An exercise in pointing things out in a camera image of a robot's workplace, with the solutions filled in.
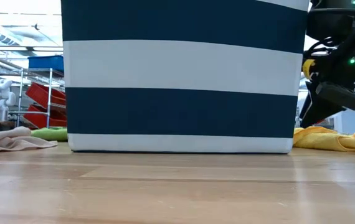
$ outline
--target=wooden table surface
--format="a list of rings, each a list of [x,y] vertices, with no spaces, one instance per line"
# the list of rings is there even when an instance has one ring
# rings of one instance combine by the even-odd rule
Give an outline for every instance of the wooden table surface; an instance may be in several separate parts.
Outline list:
[[[355,154],[0,152],[0,223],[355,223]]]

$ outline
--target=navy and white stripe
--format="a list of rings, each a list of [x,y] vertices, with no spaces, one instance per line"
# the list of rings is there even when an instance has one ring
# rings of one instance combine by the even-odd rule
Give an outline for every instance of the navy and white stripe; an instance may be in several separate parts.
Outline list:
[[[76,150],[288,152],[307,0],[62,1]],[[83,101],[92,105],[88,121]]]

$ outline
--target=black robotic component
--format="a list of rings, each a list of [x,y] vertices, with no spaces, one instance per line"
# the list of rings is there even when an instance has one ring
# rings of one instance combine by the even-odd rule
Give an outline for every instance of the black robotic component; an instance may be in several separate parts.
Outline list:
[[[309,93],[300,113],[302,128],[355,110],[355,0],[311,2],[306,34],[319,42],[303,54]]]

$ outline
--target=metal shelving rack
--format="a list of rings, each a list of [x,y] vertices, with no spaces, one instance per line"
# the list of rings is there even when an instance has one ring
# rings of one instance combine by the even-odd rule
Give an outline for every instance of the metal shelving rack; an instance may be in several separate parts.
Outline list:
[[[65,108],[64,105],[58,105],[51,102],[52,89],[53,89],[53,81],[54,75],[58,75],[59,77],[64,77],[64,74],[60,71],[54,70],[53,68],[22,68],[20,70],[14,71],[14,73],[0,73],[0,76],[10,76],[10,77],[21,77],[20,82],[20,90],[19,90],[19,98],[18,98],[18,110],[17,111],[9,111],[10,114],[17,114],[17,124],[19,126],[21,120],[21,114],[43,114],[46,115],[46,127],[50,127],[50,108],[51,106],[57,106],[60,108]],[[41,82],[45,83],[46,80],[38,80],[39,77],[47,78],[49,84],[49,94],[47,96],[47,111],[46,112],[36,112],[36,111],[21,111],[21,100],[22,100],[22,87],[24,86],[23,81],[24,78],[27,78],[31,82]]]

